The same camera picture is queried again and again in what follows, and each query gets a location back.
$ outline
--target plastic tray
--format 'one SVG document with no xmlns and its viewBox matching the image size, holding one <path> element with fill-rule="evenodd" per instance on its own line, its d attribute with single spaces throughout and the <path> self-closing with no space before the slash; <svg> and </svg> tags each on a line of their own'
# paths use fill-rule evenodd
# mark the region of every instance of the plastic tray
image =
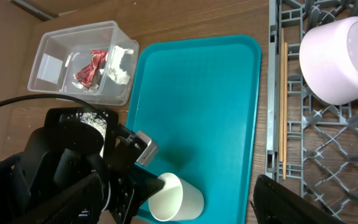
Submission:
<svg viewBox="0 0 358 224">
<path fill-rule="evenodd" d="M 185 223 L 245 222 L 260 60 L 246 35 L 153 44 L 140 56 L 127 127 L 160 146 L 148 171 L 203 193 L 203 213 Z M 158 223 L 148 203 L 138 216 Z"/>
</svg>

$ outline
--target wooden table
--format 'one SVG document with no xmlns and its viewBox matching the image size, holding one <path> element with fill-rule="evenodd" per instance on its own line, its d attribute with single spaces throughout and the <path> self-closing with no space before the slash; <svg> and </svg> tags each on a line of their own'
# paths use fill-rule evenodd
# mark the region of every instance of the wooden table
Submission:
<svg viewBox="0 0 358 224">
<path fill-rule="evenodd" d="M 76 11 L 34 27 L 28 44 L 27 57 L 17 96 L 31 94 L 27 90 L 30 71 L 39 42 L 44 33 L 94 22 L 114 20 L 132 39 L 138 41 L 140 51 L 156 42 L 183 40 L 231 34 L 247 34 L 262 48 L 259 109 L 255 136 L 254 160 L 249 200 L 257 175 L 265 172 L 265 121 L 267 107 L 267 52 L 269 41 L 269 2 L 267 0 L 115 0 Z M 24 150 L 33 130 L 42 127 L 50 108 L 76 106 L 59 100 L 31 100 L 16 103 L 4 143 L 3 157 Z M 119 121 L 126 122 L 128 103 L 111 107 L 119 113 Z M 101 222 L 110 223 L 108 215 Z M 256 223 L 251 206 L 247 207 L 247 223 Z"/>
</svg>

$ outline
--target paper cup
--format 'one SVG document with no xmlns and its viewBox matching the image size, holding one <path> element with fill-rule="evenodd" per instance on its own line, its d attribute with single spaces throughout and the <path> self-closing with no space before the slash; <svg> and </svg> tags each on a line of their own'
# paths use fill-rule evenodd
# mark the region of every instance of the paper cup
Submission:
<svg viewBox="0 0 358 224">
<path fill-rule="evenodd" d="M 333 105 L 358 99 L 358 17 L 311 29 L 299 60 L 303 77 L 320 99 Z"/>
<path fill-rule="evenodd" d="M 161 222 L 192 220 L 204 209 L 203 194 L 175 174 L 165 173 L 159 179 L 164 188 L 149 198 L 149 209 L 153 217 Z"/>
</svg>

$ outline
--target dish rack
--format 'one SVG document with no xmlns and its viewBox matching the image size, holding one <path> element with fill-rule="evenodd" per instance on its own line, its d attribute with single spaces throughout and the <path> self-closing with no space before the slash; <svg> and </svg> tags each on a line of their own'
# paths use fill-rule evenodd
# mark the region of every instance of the dish rack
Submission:
<svg viewBox="0 0 358 224">
<path fill-rule="evenodd" d="M 358 223 L 358 100 L 334 106 L 307 87 L 299 65 L 312 28 L 358 16 L 358 0 L 269 0 L 266 171 L 270 178 L 332 216 Z M 280 41 L 288 42 L 288 162 L 278 158 Z"/>
</svg>

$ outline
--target white crumbs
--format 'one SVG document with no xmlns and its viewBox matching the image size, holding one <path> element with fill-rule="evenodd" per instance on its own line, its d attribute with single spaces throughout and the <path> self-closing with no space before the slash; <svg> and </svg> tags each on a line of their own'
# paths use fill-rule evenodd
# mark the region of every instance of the white crumbs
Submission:
<svg viewBox="0 0 358 224">
<path fill-rule="evenodd" d="M 88 124 L 98 130 L 103 138 L 106 137 L 106 128 L 107 122 L 106 120 L 100 118 L 95 112 L 87 112 L 87 113 L 77 113 L 76 117 L 80 119 L 82 123 Z M 100 151 L 100 156 L 103 156 L 103 149 Z"/>
</svg>

